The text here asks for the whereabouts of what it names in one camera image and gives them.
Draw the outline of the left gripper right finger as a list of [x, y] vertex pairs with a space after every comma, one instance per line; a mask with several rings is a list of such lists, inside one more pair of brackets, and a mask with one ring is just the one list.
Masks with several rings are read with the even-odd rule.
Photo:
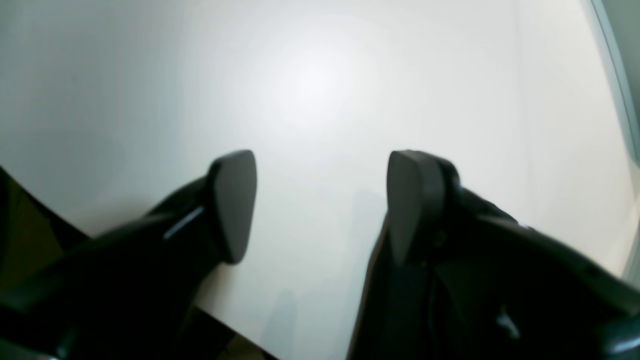
[[637, 360], [640, 297], [593, 260], [395, 150], [350, 360]]

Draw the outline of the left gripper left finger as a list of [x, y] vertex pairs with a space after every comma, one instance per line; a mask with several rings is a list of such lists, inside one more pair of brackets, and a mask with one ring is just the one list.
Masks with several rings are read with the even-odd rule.
[[257, 189], [254, 153], [228, 153], [141, 218], [2, 291], [1, 358], [174, 357], [201, 284], [246, 254]]

